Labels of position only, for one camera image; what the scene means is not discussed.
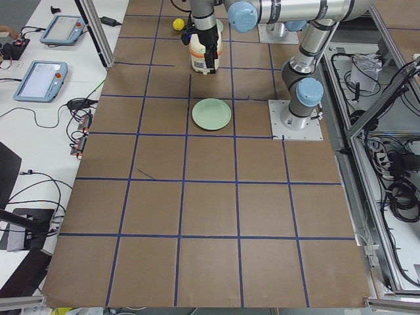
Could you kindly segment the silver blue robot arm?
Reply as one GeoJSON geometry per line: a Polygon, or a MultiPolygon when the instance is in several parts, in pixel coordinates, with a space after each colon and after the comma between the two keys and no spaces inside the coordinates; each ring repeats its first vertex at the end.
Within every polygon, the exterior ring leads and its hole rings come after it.
{"type": "Polygon", "coordinates": [[[306,119],[311,116],[320,100],[312,100],[299,92],[305,83],[310,87],[321,87],[310,76],[334,34],[336,25],[361,16],[372,4],[373,1],[191,1],[191,13],[181,39],[188,45],[191,36],[196,34],[205,47],[206,67],[211,73],[215,73],[219,39],[216,6],[224,5],[230,25],[238,33],[246,33],[257,24],[308,22],[310,25],[298,53],[285,63],[282,70],[283,81],[291,95],[289,108],[285,113],[293,119],[306,119]]]}

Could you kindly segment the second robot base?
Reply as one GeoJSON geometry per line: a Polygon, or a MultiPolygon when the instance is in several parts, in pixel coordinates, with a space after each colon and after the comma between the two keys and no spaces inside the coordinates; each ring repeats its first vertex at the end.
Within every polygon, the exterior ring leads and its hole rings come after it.
{"type": "Polygon", "coordinates": [[[285,24],[276,22],[274,24],[259,24],[259,41],[261,43],[279,43],[286,45],[298,45],[297,32],[286,29],[285,24]]]}

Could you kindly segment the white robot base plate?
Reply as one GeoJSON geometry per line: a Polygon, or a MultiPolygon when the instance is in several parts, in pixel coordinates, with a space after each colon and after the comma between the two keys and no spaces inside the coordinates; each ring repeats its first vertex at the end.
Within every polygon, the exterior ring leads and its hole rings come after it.
{"type": "Polygon", "coordinates": [[[320,120],[315,108],[308,117],[300,118],[289,111],[289,100],[268,101],[272,138],[274,140],[322,141],[320,120]]]}

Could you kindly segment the person hand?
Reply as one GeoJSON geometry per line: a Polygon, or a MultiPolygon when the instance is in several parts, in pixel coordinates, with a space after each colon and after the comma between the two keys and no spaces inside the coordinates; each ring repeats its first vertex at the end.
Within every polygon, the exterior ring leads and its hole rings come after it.
{"type": "Polygon", "coordinates": [[[1,37],[10,37],[11,39],[17,39],[19,36],[18,32],[6,25],[0,25],[0,34],[1,37]]]}

